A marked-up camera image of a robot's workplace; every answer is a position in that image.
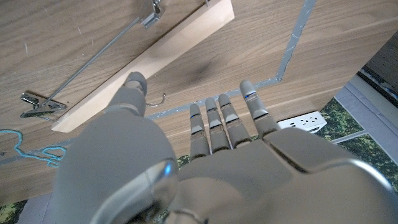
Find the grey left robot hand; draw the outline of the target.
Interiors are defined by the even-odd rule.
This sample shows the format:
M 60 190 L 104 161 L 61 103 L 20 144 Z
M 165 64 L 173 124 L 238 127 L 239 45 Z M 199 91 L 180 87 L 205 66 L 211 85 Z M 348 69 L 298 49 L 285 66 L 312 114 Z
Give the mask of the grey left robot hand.
M 297 128 L 278 127 L 252 84 L 240 90 L 251 139 L 229 98 L 190 107 L 190 162 L 144 116 L 147 83 L 124 79 L 67 150 L 53 193 L 56 223 L 396 223 L 397 194 L 374 167 Z

